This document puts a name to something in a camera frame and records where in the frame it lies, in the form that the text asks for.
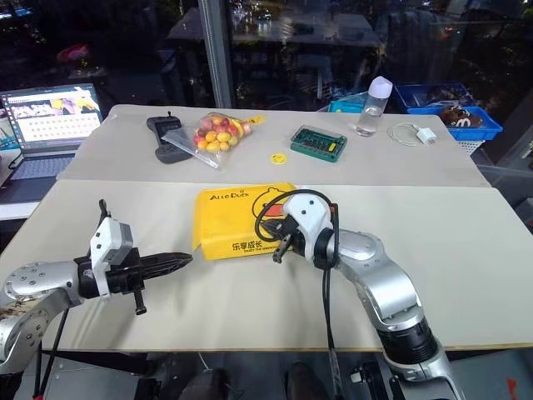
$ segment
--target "round yellow sticker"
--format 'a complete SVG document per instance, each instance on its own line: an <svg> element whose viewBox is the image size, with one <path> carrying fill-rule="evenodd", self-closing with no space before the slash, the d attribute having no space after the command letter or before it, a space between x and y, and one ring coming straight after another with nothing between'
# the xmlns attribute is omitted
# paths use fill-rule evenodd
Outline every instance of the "round yellow sticker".
<svg viewBox="0 0 533 400"><path fill-rule="evenodd" d="M272 154L270 156L270 161L272 161L272 164L281 165L286 163L286 155L281 154L280 152L277 152L276 154Z"/></svg>

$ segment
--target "white bottle cap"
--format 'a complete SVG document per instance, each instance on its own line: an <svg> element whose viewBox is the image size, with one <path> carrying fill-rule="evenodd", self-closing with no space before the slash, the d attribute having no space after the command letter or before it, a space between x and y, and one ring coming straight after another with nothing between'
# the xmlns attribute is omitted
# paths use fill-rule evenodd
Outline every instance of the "white bottle cap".
<svg viewBox="0 0 533 400"><path fill-rule="evenodd" d="M384 77L376 77L368 88L368 94L373 98L389 98L392 92L392 82Z"/></svg>

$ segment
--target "bag of fruit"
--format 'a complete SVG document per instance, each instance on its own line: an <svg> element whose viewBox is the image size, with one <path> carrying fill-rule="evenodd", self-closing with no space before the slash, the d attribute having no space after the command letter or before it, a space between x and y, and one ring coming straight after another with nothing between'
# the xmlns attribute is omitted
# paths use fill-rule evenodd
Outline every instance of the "bag of fruit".
<svg viewBox="0 0 533 400"><path fill-rule="evenodd" d="M226 154L251 132L248 121L210 112L200 120L199 126L169 131L163 139L207 165L219 168Z"/></svg>

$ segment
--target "metal pole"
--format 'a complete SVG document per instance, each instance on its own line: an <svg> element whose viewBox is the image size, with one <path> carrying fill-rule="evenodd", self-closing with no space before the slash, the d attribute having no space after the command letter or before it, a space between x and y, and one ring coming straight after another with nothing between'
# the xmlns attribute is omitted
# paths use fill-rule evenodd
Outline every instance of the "metal pole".
<svg viewBox="0 0 533 400"><path fill-rule="evenodd" d="M234 103L225 6L225 2L218 0L198 1L213 94L218 108L232 108Z"/></svg>

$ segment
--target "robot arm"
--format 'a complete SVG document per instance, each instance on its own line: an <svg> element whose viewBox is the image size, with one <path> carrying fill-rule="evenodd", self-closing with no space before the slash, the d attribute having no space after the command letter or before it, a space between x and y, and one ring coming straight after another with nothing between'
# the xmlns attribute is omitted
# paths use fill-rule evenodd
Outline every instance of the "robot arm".
<svg viewBox="0 0 533 400"><path fill-rule="evenodd" d="M338 227L331 223L331 204L311 190L294 193L292 196L288 193L291 197L283 206L286 214L283 221L262 223L274 238L281 239L274 261L279 263L292 246L295 253L315 265L317 259L333 262L334 268L356 287L390 369L407 382L443 378L456 399L463 400L450 362L431 333L411 279L386 255L381 240L370 233L338 230L336 245Z"/></svg>
<svg viewBox="0 0 533 400"><path fill-rule="evenodd" d="M86 298L134 293L136 314L146 312L144 280L171 273L192 257L169 252L140 257L129 225L111 219L105 204L91 239L91 255L69 262L35 262L13 271L0 292L0 375L23 371L49 323Z"/></svg>

